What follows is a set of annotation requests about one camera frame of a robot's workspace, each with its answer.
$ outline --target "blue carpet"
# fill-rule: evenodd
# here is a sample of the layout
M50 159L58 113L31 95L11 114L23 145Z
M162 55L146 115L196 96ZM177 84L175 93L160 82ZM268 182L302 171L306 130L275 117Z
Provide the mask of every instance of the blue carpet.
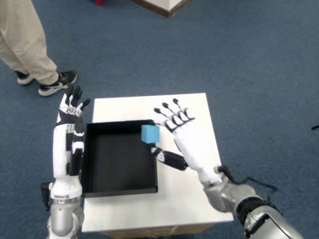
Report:
M305 238L318 237L317 0L194 0L173 19L128 0L33 2L48 55L79 73L84 97L206 92L223 163L238 179L280 187L274 203ZM42 98L35 82L19 86L3 63L0 72L0 238L45 238L39 185L53 180L62 93ZM174 238L243 237L236 221Z

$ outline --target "white wall corner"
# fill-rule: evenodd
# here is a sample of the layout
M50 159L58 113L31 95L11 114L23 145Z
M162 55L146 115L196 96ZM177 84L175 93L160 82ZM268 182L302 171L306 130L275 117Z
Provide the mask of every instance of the white wall corner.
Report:
M175 7L177 4L179 4L182 0L169 0L169 9L171 10L173 7Z
M170 2L171 1L180 1L180 0L146 0L156 6L164 8L165 10L170 10Z

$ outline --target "beige pants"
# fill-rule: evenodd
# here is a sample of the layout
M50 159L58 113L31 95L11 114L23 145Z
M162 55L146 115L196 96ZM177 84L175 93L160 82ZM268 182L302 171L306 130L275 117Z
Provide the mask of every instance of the beige pants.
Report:
M57 81L56 65L46 55L44 31L31 0L0 0L0 58L41 84Z

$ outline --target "person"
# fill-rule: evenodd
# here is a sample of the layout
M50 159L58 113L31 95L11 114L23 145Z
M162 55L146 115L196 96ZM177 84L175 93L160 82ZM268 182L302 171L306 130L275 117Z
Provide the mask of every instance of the person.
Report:
M39 94L50 96L77 80L75 71L56 72L47 56L45 34L31 0L0 0L0 58L27 85L36 79Z

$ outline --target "white table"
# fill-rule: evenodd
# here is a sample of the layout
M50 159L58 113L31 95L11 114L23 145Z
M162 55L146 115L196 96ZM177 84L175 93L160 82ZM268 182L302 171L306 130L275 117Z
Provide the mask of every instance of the white table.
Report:
M219 160L206 94L95 99L93 122L158 120L153 111L162 102L179 99L207 129L211 157ZM161 127L159 146L180 153L170 132ZM211 224L232 221L230 213L214 210L202 190L197 173L179 171L158 162L158 193L86 198L83 232L109 232L145 228Z

